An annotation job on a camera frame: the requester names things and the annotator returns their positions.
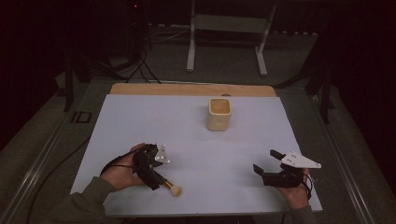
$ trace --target green sleeve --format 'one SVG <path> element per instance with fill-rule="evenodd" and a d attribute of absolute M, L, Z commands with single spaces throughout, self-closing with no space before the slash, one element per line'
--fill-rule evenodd
<path fill-rule="evenodd" d="M 66 197 L 47 216 L 44 223 L 100 223 L 105 218 L 103 202 L 116 191 L 100 177 L 94 177 L 82 193 Z"/>
<path fill-rule="evenodd" d="M 290 210 L 291 219 L 294 224 L 317 224 L 317 219 L 312 212 L 311 206 Z"/>

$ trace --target white table surface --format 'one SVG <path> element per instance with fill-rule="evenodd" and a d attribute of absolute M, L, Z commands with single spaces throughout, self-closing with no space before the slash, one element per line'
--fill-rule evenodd
<path fill-rule="evenodd" d="M 230 125 L 225 132 L 205 126 L 210 96 L 111 95 L 106 97 L 72 192 L 82 192 L 93 176 L 139 143 L 165 144 L 170 159 L 155 170 L 180 185 L 173 197 L 161 186 L 111 193 L 108 216 L 247 215 L 289 210 L 283 197 L 264 186 L 253 163 L 266 172 L 281 171 L 270 149 L 300 152 L 277 97 L 229 97 Z M 315 189 L 310 200 L 322 210 Z"/>

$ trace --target beige cup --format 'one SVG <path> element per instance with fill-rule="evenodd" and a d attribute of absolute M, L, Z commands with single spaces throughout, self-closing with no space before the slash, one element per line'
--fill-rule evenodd
<path fill-rule="evenodd" d="M 224 98 L 209 100 L 209 109 L 206 118 L 206 127 L 210 131 L 225 131 L 231 118 L 231 103 Z"/>

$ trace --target metal stand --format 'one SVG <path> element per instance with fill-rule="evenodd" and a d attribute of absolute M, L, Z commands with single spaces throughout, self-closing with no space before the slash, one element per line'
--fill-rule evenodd
<path fill-rule="evenodd" d="M 255 48 L 257 62 L 259 64 L 260 75 L 267 76 L 267 69 L 265 66 L 262 51 L 265 42 L 270 32 L 272 20 L 276 12 L 276 6 L 271 8 L 270 15 L 267 19 L 264 18 L 244 18 L 244 17 L 229 17 L 229 16 L 214 16 L 195 14 L 195 0 L 191 0 L 191 25 L 190 25 L 190 48 L 187 58 L 187 71 L 194 70 L 195 61 L 195 29 L 202 30 L 216 30 L 216 31 L 232 31 L 232 32 L 247 32 L 262 34 L 262 42 Z"/>

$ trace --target floor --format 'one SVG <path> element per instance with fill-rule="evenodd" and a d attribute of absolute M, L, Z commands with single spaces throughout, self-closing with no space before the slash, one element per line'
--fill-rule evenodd
<path fill-rule="evenodd" d="M 151 30 L 153 48 L 146 48 L 146 63 L 162 83 L 272 86 L 298 74 L 317 38 L 271 34 L 263 54 L 269 75 L 261 77 L 254 54 L 257 36 L 221 34 L 219 38 L 219 34 L 201 32 L 197 38 L 195 69 L 188 73 L 189 34 L 185 29 Z M 125 71 L 121 75 L 130 74 L 131 71 Z M 155 82 L 147 68 L 142 74 Z M 136 73 L 130 82 L 144 82 L 144 77 Z M 59 75 L 58 81 L 62 87 L 64 76 Z M 85 145 L 79 146 L 92 133 L 103 100 L 117 82 L 100 73 L 93 75 L 91 83 L 75 81 L 76 99 L 69 112 L 63 112 L 64 98 L 54 95 L 1 151 L 0 220 L 25 223 L 32 211 L 30 223 L 41 223 L 51 207 L 70 193 L 84 155 Z M 396 223 L 396 199 L 336 87 L 332 87 L 330 124 L 326 124 L 318 112 L 320 95 L 306 95 L 306 82 L 304 79 L 285 89 L 276 89 L 276 94 L 285 106 L 301 151 L 322 164 L 320 170 L 312 171 L 323 207 L 323 211 L 316 213 L 318 222 Z M 92 113 L 91 121 L 71 122 L 75 111 Z M 68 159 L 57 167 L 64 158 Z M 258 224 L 280 223 L 281 218 L 281 214 L 254 216 Z M 106 223 L 121 222 L 122 219 L 114 217 L 106 220 Z"/>

